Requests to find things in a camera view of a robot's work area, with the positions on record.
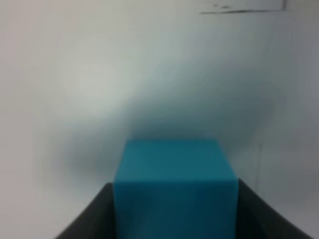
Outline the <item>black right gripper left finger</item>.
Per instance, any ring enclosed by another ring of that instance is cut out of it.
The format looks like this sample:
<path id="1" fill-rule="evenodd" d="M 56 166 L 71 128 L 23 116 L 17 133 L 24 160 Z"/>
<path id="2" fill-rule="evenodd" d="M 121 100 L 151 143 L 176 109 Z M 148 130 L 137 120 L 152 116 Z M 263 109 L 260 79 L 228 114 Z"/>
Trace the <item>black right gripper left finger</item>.
<path id="1" fill-rule="evenodd" d="M 107 183 L 58 239 L 115 239 L 112 183 Z"/>

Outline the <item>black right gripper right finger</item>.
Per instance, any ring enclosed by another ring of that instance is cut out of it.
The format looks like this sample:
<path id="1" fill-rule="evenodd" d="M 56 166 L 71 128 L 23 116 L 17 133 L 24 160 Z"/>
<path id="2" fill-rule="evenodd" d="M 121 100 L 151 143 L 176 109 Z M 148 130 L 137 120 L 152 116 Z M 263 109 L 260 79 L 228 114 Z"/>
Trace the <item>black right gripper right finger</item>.
<path id="1" fill-rule="evenodd" d="M 239 180 L 237 239 L 310 239 Z"/>

